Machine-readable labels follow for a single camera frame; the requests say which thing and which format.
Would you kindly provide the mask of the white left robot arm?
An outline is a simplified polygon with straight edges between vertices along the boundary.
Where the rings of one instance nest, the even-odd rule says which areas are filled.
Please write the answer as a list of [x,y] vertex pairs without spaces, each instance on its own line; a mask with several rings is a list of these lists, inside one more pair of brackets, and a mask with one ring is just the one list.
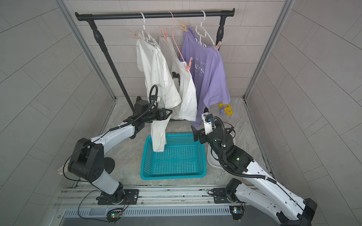
[[79,139],[73,154],[64,164],[63,171],[68,171],[99,189],[101,191],[98,197],[99,204],[123,202],[123,185],[110,176],[115,161],[105,157],[105,154],[123,140],[135,138],[146,123],[169,119],[171,114],[170,109],[158,108],[155,100],[138,100],[133,115],[120,125],[98,137]]

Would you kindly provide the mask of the purple t-shirt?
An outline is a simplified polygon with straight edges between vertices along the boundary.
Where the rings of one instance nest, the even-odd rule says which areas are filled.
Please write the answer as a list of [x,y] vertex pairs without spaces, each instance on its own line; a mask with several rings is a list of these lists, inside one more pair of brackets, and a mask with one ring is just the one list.
[[231,97],[220,52],[212,46],[201,46],[191,27],[183,33],[183,37],[180,59],[191,62],[189,71],[196,87],[198,103],[197,119],[193,126],[198,128],[206,108],[220,103],[227,105],[231,102]]

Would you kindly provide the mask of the white garment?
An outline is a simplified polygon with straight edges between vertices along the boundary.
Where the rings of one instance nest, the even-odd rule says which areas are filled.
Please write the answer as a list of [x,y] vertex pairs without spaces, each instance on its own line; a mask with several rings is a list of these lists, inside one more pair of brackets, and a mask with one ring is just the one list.
[[[136,50],[137,67],[145,75],[147,92],[150,92],[152,86],[156,85],[158,87],[156,95],[159,97],[157,108],[173,110],[182,100],[159,44],[153,46],[141,38],[137,40]],[[154,121],[151,124],[151,138],[154,152],[164,151],[166,145],[166,128],[171,117],[172,116],[163,121]]]
[[180,61],[170,37],[159,37],[160,49],[164,54],[181,103],[173,109],[172,119],[195,121],[197,118],[196,88],[191,73],[186,70],[185,62]]

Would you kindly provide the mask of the beige clothespin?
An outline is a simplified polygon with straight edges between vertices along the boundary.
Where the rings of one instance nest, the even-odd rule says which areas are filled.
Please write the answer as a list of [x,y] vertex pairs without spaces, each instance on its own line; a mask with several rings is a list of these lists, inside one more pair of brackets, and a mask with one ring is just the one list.
[[187,26],[179,19],[178,22],[181,24],[180,29],[184,32],[188,32]]

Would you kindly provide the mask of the pink clothespin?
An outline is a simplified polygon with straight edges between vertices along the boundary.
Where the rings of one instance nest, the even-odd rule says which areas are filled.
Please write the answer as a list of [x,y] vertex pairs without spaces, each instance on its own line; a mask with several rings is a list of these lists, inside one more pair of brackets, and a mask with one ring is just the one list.
[[219,50],[220,47],[221,47],[221,44],[222,44],[222,42],[219,41],[219,42],[214,46],[214,49],[215,49],[215,50]]
[[161,30],[161,33],[162,33],[163,38],[164,38],[165,40],[167,40],[167,38],[168,38],[168,29],[167,29],[167,28],[163,29],[161,26],[159,26],[159,28],[160,28],[160,30]]
[[141,37],[137,33],[133,32],[129,29],[127,29],[127,31],[131,33],[131,35],[130,35],[131,38],[141,39]]
[[191,57],[189,59],[188,63],[184,62],[185,63],[185,69],[186,69],[187,72],[190,72],[190,69],[191,69],[191,66],[192,66],[192,60],[193,60],[193,58]]

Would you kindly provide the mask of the white plastic hanger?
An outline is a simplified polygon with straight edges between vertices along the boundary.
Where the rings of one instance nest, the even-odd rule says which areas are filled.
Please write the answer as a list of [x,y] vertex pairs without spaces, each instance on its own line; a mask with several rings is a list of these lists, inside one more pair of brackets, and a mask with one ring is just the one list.
[[151,44],[151,45],[153,45],[153,46],[157,46],[158,45],[158,43],[157,43],[157,41],[151,36],[151,34],[146,30],[146,19],[145,19],[145,16],[144,16],[144,14],[142,13],[142,12],[140,12],[140,14],[141,14],[141,16],[142,16],[142,19],[143,19],[143,29],[141,30],[141,37],[142,37],[142,39],[145,41],[145,42],[147,42],[147,43],[149,43],[149,44]]
[[211,35],[208,33],[208,31],[203,27],[203,22],[206,19],[206,13],[205,11],[201,11],[203,13],[203,17],[204,19],[201,21],[200,25],[192,25],[189,27],[189,30],[193,30],[195,32],[195,34],[198,35],[199,38],[197,38],[197,43],[202,46],[202,47],[207,47],[207,45],[202,41],[202,38],[209,38],[212,42],[212,46],[214,47],[214,49],[216,50],[216,44],[213,40],[213,38],[211,37]]

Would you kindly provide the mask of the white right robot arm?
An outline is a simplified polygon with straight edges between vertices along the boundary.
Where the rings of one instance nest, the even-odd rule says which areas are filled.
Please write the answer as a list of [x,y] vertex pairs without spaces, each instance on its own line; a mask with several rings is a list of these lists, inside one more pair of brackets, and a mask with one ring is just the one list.
[[234,144],[226,129],[219,126],[210,130],[191,129],[194,140],[208,143],[221,167],[234,176],[225,188],[230,201],[250,204],[281,226],[312,224],[317,203],[297,196],[274,179],[251,155]]

